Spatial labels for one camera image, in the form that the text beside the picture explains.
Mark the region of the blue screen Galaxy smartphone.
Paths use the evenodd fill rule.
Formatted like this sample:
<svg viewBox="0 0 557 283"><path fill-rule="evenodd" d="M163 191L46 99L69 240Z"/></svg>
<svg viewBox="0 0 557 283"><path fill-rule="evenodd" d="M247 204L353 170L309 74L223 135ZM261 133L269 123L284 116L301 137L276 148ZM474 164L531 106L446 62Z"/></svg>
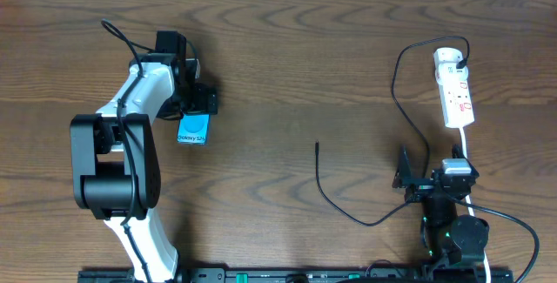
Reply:
<svg viewBox="0 0 557 283"><path fill-rule="evenodd" d="M210 116L184 115L179 121L177 141L180 144L205 145Z"/></svg>

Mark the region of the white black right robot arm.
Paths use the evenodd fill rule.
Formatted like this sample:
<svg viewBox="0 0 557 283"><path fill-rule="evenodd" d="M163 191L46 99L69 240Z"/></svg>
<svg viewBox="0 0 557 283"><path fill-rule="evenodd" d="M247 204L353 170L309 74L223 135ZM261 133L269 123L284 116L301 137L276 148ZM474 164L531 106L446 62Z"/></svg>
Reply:
<svg viewBox="0 0 557 283"><path fill-rule="evenodd" d="M485 258L489 225L472 215L457 213L456 205L471 192L479 177L455 145L428 178L413 175L406 149L399 154L393 187L405 190L405 201L420 203L422 233L432 260L423 265L427 276L451 268L474 268Z"/></svg>

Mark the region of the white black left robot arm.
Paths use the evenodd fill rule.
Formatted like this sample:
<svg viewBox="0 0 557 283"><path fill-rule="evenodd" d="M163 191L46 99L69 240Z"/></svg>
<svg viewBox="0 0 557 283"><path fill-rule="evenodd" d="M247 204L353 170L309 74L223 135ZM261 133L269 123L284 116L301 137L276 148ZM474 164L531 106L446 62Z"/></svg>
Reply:
<svg viewBox="0 0 557 283"><path fill-rule="evenodd" d="M182 282L179 252L156 209L161 171L152 132L156 119L178 122L180 144L203 145L218 112L215 88L200 83L191 44L161 30L153 49L134 53L114 98L70 122L73 192L119 238L133 265L132 282Z"/></svg>

